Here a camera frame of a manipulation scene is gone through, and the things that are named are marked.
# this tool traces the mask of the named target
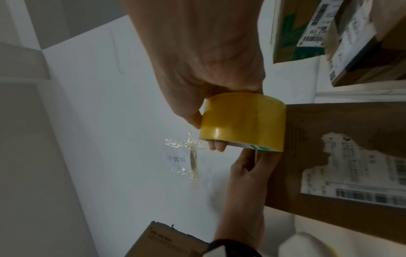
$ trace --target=black wristband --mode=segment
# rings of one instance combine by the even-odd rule
[[[219,239],[211,242],[207,247],[207,252],[220,246],[225,246],[227,257],[261,257],[254,248],[229,239]]]

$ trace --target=gray floor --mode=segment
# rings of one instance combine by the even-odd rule
[[[25,0],[41,49],[125,15],[119,0]]]

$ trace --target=hand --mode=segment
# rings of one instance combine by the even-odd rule
[[[264,233],[263,209],[268,179],[278,164],[282,153],[242,150],[231,167],[225,211],[217,228],[217,239],[232,239],[255,250],[261,244]]]
[[[200,128],[204,99],[230,91],[262,93],[258,40],[263,0],[122,0],[176,115]],[[209,142],[224,151],[227,143]]]

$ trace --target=cardboard box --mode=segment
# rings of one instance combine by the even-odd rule
[[[345,0],[324,40],[333,86],[406,79],[406,0]]]
[[[273,62],[324,54],[323,38],[343,0],[276,0],[271,47]]]
[[[153,221],[126,257],[201,257],[207,246],[202,240]]]
[[[288,105],[286,117],[285,152],[269,179],[266,206],[406,244],[404,208],[301,193],[303,171],[329,161],[325,134],[406,158],[406,102]]]

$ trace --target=packing tape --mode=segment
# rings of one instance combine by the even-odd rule
[[[207,99],[201,140],[283,152],[286,106],[276,98],[254,93],[226,93]]]

